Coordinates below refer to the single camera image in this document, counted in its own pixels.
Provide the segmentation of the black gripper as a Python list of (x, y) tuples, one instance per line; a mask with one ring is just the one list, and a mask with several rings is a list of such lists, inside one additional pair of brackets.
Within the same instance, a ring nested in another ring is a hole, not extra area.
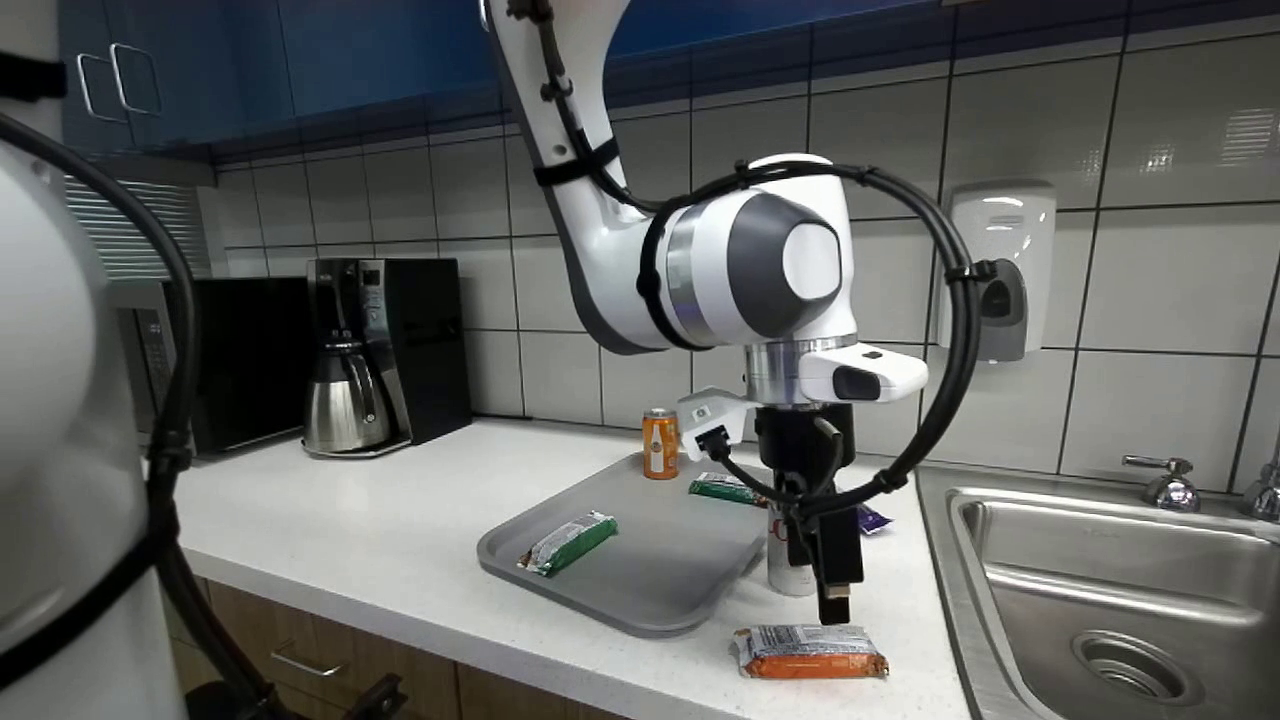
[(800, 497), (833, 497), (836, 470), (852, 464), (852, 408), (759, 408), (755, 410), (759, 460), (773, 469), (784, 497), (788, 560), (814, 563), (821, 621), (852, 621), (852, 589), (864, 578), (854, 563), (852, 519), (800, 517)]

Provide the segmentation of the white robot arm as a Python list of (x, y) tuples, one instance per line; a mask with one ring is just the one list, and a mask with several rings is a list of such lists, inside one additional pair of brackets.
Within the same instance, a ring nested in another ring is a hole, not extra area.
[(628, 0), (479, 0), (530, 176), (563, 239), (572, 304), (597, 344), (618, 357), (764, 352), (759, 451), (788, 509), (788, 554), (821, 582), (821, 621), (858, 578), (854, 540), (804, 519), (852, 460), (852, 398), (887, 382), (858, 363), (852, 311), (849, 198), (824, 156), (779, 152), (704, 198), (635, 198), (604, 99), (604, 59)]

